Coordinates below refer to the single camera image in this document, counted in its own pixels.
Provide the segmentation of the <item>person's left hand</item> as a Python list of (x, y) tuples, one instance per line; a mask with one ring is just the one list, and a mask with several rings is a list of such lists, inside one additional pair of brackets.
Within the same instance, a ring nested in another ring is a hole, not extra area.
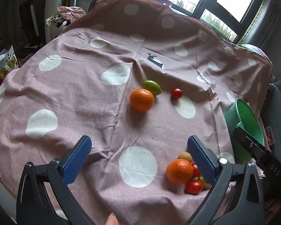
[(118, 220), (117, 220), (117, 217), (115, 216), (114, 213), (111, 213), (111, 214), (108, 216), (108, 219), (107, 219), (105, 225), (119, 225), (119, 222), (118, 222)]

